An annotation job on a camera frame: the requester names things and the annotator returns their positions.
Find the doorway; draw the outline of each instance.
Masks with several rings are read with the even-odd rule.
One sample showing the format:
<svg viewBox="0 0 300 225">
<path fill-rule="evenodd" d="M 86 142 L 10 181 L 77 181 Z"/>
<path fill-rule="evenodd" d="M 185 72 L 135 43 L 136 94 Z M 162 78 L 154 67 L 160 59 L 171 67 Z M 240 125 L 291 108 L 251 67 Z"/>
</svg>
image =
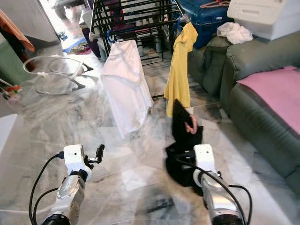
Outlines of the doorway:
<svg viewBox="0 0 300 225">
<path fill-rule="evenodd" d="M 79 26 L 81 12 L 88 7 L 84 0 L 39 0 L 55 32 L 61 38 L 62 49 L 84 38 Z"/>
</svg>

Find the white box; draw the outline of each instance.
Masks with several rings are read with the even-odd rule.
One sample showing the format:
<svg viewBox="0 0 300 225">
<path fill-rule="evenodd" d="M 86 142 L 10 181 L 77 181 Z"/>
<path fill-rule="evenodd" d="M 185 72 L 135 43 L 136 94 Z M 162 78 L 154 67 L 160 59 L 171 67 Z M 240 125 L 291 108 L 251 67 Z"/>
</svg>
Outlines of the white box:
<svg viewBox="0 0 300 225">
<path fill-rule="evenodd" d="M 231 0 L 227 16 L 274 40 L 300 30 L 300 0 Z"/>
</svg>

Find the red object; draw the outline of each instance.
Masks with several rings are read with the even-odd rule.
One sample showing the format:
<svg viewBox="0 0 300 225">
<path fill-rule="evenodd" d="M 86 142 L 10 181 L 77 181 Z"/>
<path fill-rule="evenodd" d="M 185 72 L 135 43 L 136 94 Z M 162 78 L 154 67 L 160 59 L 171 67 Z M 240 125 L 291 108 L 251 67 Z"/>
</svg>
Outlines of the red object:
<svg viewBox="0 0 300 225">
<path fill-rule="evenodd" d="M 14 86 L 14 87 L 9 87 L 6 89 L 6 91 L 11 92 L 11 91 L 15 91 L 15 90 L 20 90 L 21 86 Z"/>
<path fill-rule="evenodd" d="M 220 6 L 229 6 L 230 1 L 225 0 L 216 0 L 213 2 L 206 3 L 204 5 L 201 5 L 200 8 L 214 8 L 214 7 L 220 7 Z"/>
</svg>

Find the blue suitcase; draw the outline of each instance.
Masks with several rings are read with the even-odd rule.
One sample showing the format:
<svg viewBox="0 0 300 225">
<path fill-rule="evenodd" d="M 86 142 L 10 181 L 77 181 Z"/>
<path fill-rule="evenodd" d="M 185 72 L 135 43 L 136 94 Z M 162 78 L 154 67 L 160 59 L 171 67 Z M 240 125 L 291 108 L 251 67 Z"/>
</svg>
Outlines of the blue suitcase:
<svg viewBox="0 0 300 225">
<path fill-rule="evenodd" d="M 205 46 L 217 32 L 217 28 L 226 22 L 234 22 L 227 17 L 228 7 L 219 6 L 214 8 L 200 8 L 201 5 L 214 0 L 177 0 L 177 3 L 188 15 L 190 21 L 198 32 L 195 48 Z"/>
</svg>

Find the black drying rack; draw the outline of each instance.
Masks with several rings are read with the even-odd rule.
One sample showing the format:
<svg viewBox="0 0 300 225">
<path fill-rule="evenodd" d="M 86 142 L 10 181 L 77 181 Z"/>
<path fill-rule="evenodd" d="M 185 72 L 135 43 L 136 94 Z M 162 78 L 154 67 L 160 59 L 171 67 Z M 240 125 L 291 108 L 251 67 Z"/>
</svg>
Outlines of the black drying rack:
<svg viewBox="0 0 300 225">
<path fill-rule="evenodd" d="M 164 30 L 169 30 L 171 52 L 175 41 L 173 24 L 178 22 L 182 12 L 172 0 L 95 0 L 91 22 L 91 33 L 104 43 L 106 55 L 110 52 L 110 38 L 115 41 L 135 40 L 138 47 L 142 40 L 163 40 Z M 137 25 L 146 20 L 147 24 Z M 142 58 L 151 60 L 157 57 Z"/>
</svg>

